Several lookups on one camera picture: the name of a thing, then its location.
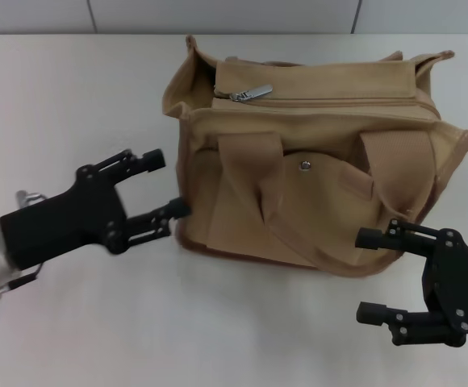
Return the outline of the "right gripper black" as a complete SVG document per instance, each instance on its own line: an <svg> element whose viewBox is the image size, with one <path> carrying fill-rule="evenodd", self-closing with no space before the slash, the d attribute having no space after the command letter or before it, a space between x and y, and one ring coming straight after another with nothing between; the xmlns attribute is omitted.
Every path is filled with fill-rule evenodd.
<svg viewBox="0 0 468 387"><path fill-rule="evenodd" d="M422 276L428 312L408 312L361 302L359 323L388 326L395 346L444 344L462 346L468 335L468 246L455 230L392 219L385 231L362 227L356 248L386 249L426 257Z"/></svg>

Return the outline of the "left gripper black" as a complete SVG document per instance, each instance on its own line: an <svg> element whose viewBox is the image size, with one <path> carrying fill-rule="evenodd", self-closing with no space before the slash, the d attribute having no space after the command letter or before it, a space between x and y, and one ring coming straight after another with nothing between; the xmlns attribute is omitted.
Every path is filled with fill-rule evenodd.
<svg viewBox="0 0 468 387"><path fill-rule="evenodd" d="M64 193L2 216L0 227L12 264L24 270L91 244L119 255L171 236L170 221L191 214L183 198L127 218L115 188L130 177L164 167L160 149L142 156L126 149L79 168L75 182Z"/></svg>

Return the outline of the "khaki canvas food bag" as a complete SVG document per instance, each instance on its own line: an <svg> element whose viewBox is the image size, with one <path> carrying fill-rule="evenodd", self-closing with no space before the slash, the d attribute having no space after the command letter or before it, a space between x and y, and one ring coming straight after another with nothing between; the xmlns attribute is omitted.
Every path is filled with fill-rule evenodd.
<svg viewBox="0 0 468 387"><path fill-rule="evenodd" d="M162 101L179 122L184 248L379 273L397 255L356 248L358 231L422 222L468 152L468 130L445 122L431 96L432 67L451 51L307 66L218 60L192 36L186 46ZM273 91L247 102L215 96L261 85Z"/></svg>

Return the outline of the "silver metal zipper pull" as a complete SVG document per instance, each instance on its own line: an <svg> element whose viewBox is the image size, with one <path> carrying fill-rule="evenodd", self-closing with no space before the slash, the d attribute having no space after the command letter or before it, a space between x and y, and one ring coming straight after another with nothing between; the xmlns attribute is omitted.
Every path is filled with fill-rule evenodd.
<svg viewBox="0 0 468 387"><path fill-rule="evenodd" d="M270 94L272 91L272 85L261 85L252 89L231 93L222 92L215 88L215 96L218 98L226 98L234 102L247 102Z"/></svg>

